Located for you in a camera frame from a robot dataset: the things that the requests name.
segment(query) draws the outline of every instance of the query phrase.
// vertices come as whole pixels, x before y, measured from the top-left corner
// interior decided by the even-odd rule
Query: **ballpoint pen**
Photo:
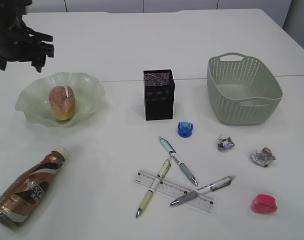
[[[225,178],[222,178],[221,180],[218,180],[209,185],[201,187],[201,188],[197,189],[197,191],[188,192],[187,194],[180,196],[179,198],[172,201],[170,206],[176,206],[176,205],[186,203],[192,199],[197,198],[197,196],[199,196],[199,195],[204,195],[206,193],[214,192],[218,189],[226,187],[231,184],[232,180],[234,180],[235,177],[236,177],[235,175],[227,176]]]
[[[176,164],[179,166],[179,168],[182,170],[182,172],[185,174],[185,176],[188,178],[189,181],[191,181],[193,184],[198,185],[196,178],[194,175],[189,171],[189,169],[186,167],[186,165],[182,162],[182,160],[178,157],[173,147],[170,145],[170,143],[162,138],[158,137],[161,145],[165,150],[169,153],[169,155],[172,157],[172,159],[176,162]]]
[[[150,189],[147,191],[145,197],[143,198],[143,201],[141,202],[140,206],[138,207],[138,210],[136,212],[136,217],[140,216],[142,214],[142,212],[146,209],[148,203],[152,199],[155,189],[157,188],[158,184],[161,181],[160,179],[163,179],[165,177],[166,173],[168,172],[168,170],[170,168],[171,168],[170,159],[166,159],[157,174],[157,178],[155,178],[155,180],[153,181]]]

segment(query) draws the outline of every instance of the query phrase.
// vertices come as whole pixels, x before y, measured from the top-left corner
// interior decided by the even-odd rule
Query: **blue pen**
[[[194,175],[188,170],[188,168],[186,167],[186,165],[183,163],[183,161],[178,157],[178,155],[176,154],[175,150],[173,149],[173,147],[170,145],[170,143],[158,136],[158,139],[161,143],[161,145],[163,146],[163,148],[165,148],[165,150],[168,152],[168,154],[172,157],[172,159],[176,162],[176,164],[179,166],[180,170],[183,172],[183,174],[185,174],[185,176],[188,178],[189,181],[191,181],[191,183],[198,185],[196,178],[194,177]]]

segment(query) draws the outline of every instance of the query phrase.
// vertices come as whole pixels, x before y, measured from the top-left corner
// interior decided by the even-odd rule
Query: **transparent ruler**
[[[152,185],[155,178],[157,178],[155,175],[149,174],[148,172],[143,170],[139,170],[133,181],[149,188]],[[157,186],[155,190],[165,195],[168,195],[170,197],[173,197],[175,199],[186,193],[193,191],[184,186],[180,186],[172,181],[168,181],[165,179],[161,179],[160,184]],[[206,195],[199,195],[197,198],[190,200],[185,204],[192,205],[203,211],[211,213],[214,208],[214,199]]]

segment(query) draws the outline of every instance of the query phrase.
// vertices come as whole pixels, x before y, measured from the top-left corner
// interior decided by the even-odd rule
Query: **plastic basket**
[[[221,60],[224,56],[243,59]],[[207,89],[217,118],[229,125],[265,122],[283,97],[277,80],[259,59],[233,52],[209,60]]]

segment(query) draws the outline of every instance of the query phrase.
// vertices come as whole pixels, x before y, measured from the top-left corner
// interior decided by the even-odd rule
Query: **white table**
[[[304,76],[284,76],[304,75],[304,51],[263,12],[38,13],[25,19],[54,36],[55,58],[47,60],[42,74],[28,63],[10,63],[0,72],[0,194],[56,145],[70,149],[72,158],[21,229],[0,225],[0,240],[304,240]],[[209,57],[226,52],[258,57],[283,76],[277,79],[284,98],[265,124],[223,125],[213,113],[206,80],[198,78],[206,76]],[[143,82],[137,80],[144,69],[166,68],[187,79],[175,81],[174,119],[146,122]],[[20,91],[60,71],[82,71],[104,81],[99,111],[67,129],[27,123],[14,110]],[[190,138],[177,135],[178,121],[194,124]],[[220,134],[232,136],[236,147],[218,152]],[[132,182],[136,171],[157,172],[168,157],[158,135],[173,144],[201,185],[236,174],[231,186],[211,194],[214,213],[170,208],[171,199],[156,194],[135,219],[146,192]],[[248,158],[265,146],[277,158],[270,168]],[[192,188],[175,164],[167,178]],[[274,215],[250,210],[261,193],[277,199]]]
[[[145,121],[141,81],[102,82],[106,96],[99,111],[67,129],[26,123],[14,104],[21,84],[28,81],[0,81],[0,194],[57,144],[72,155],[18,232],[0,225],[0,240],[304,240],[304,76],[277,79],[284,98],[262,125],[221,124],[210,106],[206,80],[190,79],[175,81],[173,120]],[[184,120],[195,126],[187,139],[176,132],[177,122]],[[218,152],[220,134],[232,136],[236,147]],[[236,174],[231,186],[211,194],[214,213],[170,208],[172,199],[157,193],[135,219],[146,192],[132,182],[136,171],[157,172],[167,158],[158,135],[172,143],[201,185]],[[270,168],[248,158],[265,146],[277,158]],[[174,163],[167,178],[192,188]],[[279,209],[274,215],[250,210],[261,193],[276,198]]]
[[[54,58],[46,60],[42,74],[29,62],[9,63],[7,72],[0,72],[9,83],[61,71],[133,81],[149,69],[171,69],[175,79],[199,79],[207,77],[209,58],[229,52],[257,57],[275,76],[304,75],[304,50],[258,9],[30,13],[24,20],[54,37]]]

